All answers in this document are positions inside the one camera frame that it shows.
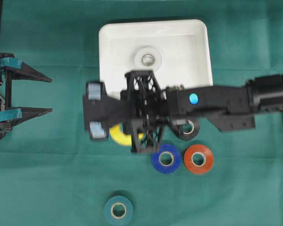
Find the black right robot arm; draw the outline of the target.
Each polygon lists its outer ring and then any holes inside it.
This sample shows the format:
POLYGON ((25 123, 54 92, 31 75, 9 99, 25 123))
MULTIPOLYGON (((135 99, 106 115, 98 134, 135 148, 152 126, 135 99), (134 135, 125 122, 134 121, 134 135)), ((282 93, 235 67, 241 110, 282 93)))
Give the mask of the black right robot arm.
POLYGON ((200 118, 227 132, 254 128, 256 114, 283 112, 283 74, 257 77, 241 87, 188 89, 160 88, 153 71, 134 70, 125 78, 127 89, 121 99, 132 105, 132 116, 123 128, 131 136, 134 153, 156 152, 166 127, 179 139, 192 140, 200 118))

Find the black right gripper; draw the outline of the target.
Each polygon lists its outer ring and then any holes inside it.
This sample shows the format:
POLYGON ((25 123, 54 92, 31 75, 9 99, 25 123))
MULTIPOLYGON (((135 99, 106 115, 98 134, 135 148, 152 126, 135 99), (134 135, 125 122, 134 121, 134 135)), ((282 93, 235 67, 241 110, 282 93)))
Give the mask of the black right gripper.
MULTIPOLYGON (((245 87, 207 86, 194 89, 162 90, 152 70, 125 73, 127 89, 124 101, 131 104, 166 104, 168 115, 207 118, 221 132, 252 129, 255 119, 245 87)), ((166 125, 144 119, 125 122, 125 133, 131 136, 131 153, 150 154, 159 151, 166 125)))

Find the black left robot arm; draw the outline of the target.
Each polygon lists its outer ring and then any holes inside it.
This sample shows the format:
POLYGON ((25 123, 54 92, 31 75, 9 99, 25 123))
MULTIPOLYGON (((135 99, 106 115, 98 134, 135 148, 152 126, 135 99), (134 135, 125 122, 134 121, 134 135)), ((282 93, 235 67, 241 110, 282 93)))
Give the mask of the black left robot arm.
MULTIPOLYGON (((3 1, 0 0, 0 21, 3 1)), ((14 126, 51 113, 51 108, 13 107, 12 81, 29 80, 52 82, 52 79, 35 70, 12 53, 0 53, 0 141, 14 126)))

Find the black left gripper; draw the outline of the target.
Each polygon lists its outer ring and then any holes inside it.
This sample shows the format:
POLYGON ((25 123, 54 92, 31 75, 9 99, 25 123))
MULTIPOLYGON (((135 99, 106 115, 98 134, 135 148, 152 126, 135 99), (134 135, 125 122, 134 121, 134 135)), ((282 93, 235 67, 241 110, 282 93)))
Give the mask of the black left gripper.
MULTIPOLYGON (((13 80, 31 80, 52 82, 52 79, 43 73, 35 70, 31 66, 24 63, 22 60, 14 58, 11 53, 0 53, 0 70, 11 76, 13 80)), ((3 103, 3 98, 0 94, 0 110, 3 103)), ((35 117, 51 113, 52 108, 32 108, 32 107, 16 107, 0 111, 0 122, 12 121, 23 122, 35 117)))

